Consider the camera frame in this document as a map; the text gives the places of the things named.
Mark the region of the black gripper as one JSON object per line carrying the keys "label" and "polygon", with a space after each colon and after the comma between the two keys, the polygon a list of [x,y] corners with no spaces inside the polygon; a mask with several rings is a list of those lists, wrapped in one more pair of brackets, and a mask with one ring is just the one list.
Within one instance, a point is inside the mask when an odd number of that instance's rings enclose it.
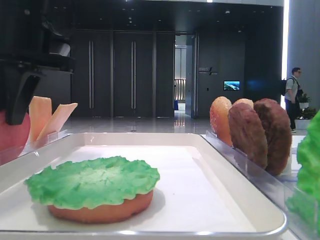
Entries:
{"label": "black gripper", "polygon": [[45,71],[73,74],[69,55],[74,1],[62,11],[48,0],[0,2],[0,108],[8,125],[21,125]]}

